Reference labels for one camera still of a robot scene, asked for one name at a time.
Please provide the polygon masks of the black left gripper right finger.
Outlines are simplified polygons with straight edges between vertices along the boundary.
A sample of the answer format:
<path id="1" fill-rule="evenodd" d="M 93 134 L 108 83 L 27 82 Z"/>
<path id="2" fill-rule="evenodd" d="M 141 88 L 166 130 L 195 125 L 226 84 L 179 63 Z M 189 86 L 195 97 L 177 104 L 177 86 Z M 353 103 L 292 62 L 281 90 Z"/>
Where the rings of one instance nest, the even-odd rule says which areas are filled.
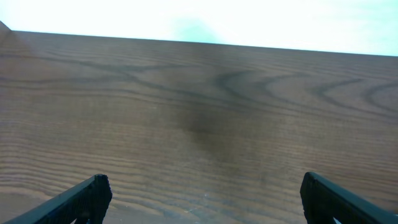
<path id="1" fill-rule="evenodd" d="M 397 215 L 314 172 L 305 173 L 300 196 L 308 224 L 397 224 Z"/>

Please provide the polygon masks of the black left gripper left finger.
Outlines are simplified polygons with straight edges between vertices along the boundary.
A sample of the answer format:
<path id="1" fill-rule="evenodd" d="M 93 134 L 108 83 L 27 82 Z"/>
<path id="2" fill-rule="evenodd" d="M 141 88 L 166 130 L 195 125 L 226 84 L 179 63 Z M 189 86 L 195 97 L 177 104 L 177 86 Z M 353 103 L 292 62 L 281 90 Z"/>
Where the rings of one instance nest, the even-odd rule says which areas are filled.
<path id="1" fill-rule="evenodd" d="M 102 224 L 112 196 L 108 177 L 96 174 L 6 224 Z"/>

